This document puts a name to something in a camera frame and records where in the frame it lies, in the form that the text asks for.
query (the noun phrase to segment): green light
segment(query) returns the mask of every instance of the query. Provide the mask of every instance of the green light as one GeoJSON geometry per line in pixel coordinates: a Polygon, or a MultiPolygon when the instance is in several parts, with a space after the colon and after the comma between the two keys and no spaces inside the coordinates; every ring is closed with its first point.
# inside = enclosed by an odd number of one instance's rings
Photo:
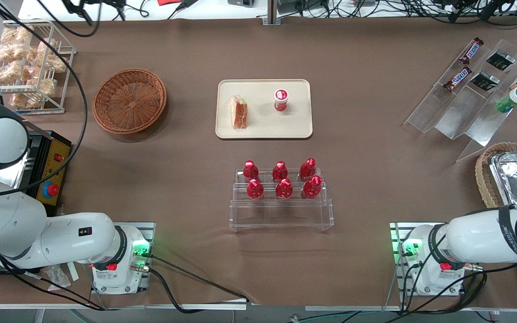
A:
{"type": "Polygon", "coordinates": [[[404,241],[404,249],[413,255],[418,255],[418,248],[422,247],[422,241],[419,239],[407,239],[404,241]]]}
{"type": "Polygon", "coordinates": [[[145,239],[133,241],[133,253],[136,255],[143,255],[148,252],[150,248],[149,242],[145,239]]]}

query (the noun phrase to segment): wicker basket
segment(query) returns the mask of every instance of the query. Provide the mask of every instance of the wicker basket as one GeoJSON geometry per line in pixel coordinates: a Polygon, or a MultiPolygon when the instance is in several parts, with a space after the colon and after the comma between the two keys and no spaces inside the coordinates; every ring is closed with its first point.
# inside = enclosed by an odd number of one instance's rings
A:
{"type": "Polygon", "coordinates": [[[161,79],[147,70],[132,68],[101,84],[93,99],[93,115],[106,131],[128,135],[152,125],[165,103],[166,89],[161,79]]]}
{"type": "Polygon", "coordinates": [[[507,153],[512,151],[517,151],[517,143],[497,143],[488,147],[476,161],[476,184],[478,184],[478,190],[480,190],[480,195],[486,207],[504,205],[492,185],[492,172],[488,166],[488,157],[495,153],[507,153]]]}

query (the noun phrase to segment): brown table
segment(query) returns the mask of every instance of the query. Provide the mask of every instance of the brown table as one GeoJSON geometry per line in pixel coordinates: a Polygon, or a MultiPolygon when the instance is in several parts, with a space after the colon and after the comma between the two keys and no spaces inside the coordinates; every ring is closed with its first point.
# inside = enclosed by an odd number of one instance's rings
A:
{"type": "MultiPolygon", "coordinates": [[[[474,159],[454,164],[467,140],[402,126],[474,37],[489,47],[500,39],[517,45],[517,29],[425,18],[289,18],[275,27],[259,20],[102,23],[90,39],[70,37],[79,50],[74,68],[89,101],[103,80],[125,68],[158,74],[169,100],[160,121],[137,135],[110,135],[90,116],[68,169],[66,212],[156,221],[154,253],[254,303],[384,305],[394,270],[390,222],[449,221],[484,206],[474,159]],[[310,82],[312,137],[216,137],[219,82],[263,78],[310,82]],[[296,167],[307,157],[324,170],[334,227],[240,233],[228,227],[232,174],[246,159],[259,167],[277,160],[296,167]]],[[[72,87],[65,114],[33,121],[74,141],[80,102],[72,87]]],[[[517,109],[493,141],[517,142],[517,109]]],[[[179,302],[232,299],[160,269],[179,302]]],[[[110,297],[109,306],[168,303],[160,284],[151,285],[149,292],[110,297]]],[[[81,279],[74,289],[88,292],[88,282],[81,279]]],[[[63,300],[0,277],[0,303],[24,302],[63,300]]],[[[473,306],[517,308],[517,270],[491,274],[473,306]]]]}

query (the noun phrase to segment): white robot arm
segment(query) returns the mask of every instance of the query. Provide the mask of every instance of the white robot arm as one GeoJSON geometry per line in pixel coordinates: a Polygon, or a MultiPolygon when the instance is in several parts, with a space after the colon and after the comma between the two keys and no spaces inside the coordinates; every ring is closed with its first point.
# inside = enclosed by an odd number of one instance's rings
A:
{"type": "MultiPolygon", "coordinates": [[[[434,296],[462,278],[467,264],[517,262],[516,222],[517,207],[503,206],[472,212],[447,224],[420,225],[399,246],[404,273],[410,268],[418,295],[434,296]],[[418,275],[420,266],[424,268],[418,275]]],[[[443,295],[456,296],[459,289],[460,283],[443,295]]]]}
{"type": "MultiPolygon", "coordinates": [[[[21,119],[0,104],[0,170],[16,164],[28,150],[21,119]]],[[[0,183],[0,192],[10,190],[0,183]]],[[[149,243],[136,227],[115,226],[103,213],[48,218],[41,202],[22,192],[0,196],[0,256],[30,269],[77,261],[91,264],[96,286],[106,294],[136,292],[142,273],[131,264],[149,243]]]]}

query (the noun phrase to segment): acrylic tiered stand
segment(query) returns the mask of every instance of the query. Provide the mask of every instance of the acrylic tiered stand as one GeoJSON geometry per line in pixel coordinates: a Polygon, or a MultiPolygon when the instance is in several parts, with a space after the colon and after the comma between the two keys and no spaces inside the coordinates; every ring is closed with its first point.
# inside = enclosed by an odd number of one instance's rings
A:
{"type": "Polygon", "coordinates": [[[452,140],[460,135],[470,137],[470,143],[456,162],[472,156],[486,147],[509,115],[509,112],[502,113],[496,110],[494,103],[506,96],[509,93],[509,87],[517,81],[517,47],[501,40],[492,50],[488,49],[487,44],[480,47],[468,66],[472,73],[466,76],[466,79],[458,84],[453,92],[443,88],[445,82],[451,80],[464,68],[464,64],[460,63],[458,58],[462,57],[469,48],[470,45],[454,60],[418,105],[418,108],[404,122],[413,125],[423,133],[434,127],[452,140]],[[504,71],[500,71],[486,62],[497,49],[501,49],[516,59],[515,63],[504,71]],[[500,83],[489,92],[470,82],[481,70],[500,79],[500,83]]]}
{"type": "Polygon", "coordinates": [[[277,183],[272,180],[272,170],[259,170],[258,178],[264,187],[264,198],[251,200],[246,194],[248,184],[242,170],[236,170],[230,199],[230,227],[234,231],[261,227],[317,227],[324,231],[332,227],[332,199],[320,168],[316,169],[316,175],[322,177],[322,190],[312,200],[300,198],[304,183],[300,182],[298,174],[298,169],[289,169],[288,178],[293,183],[293,195],[288,200],[277,200],[277,183]]]}

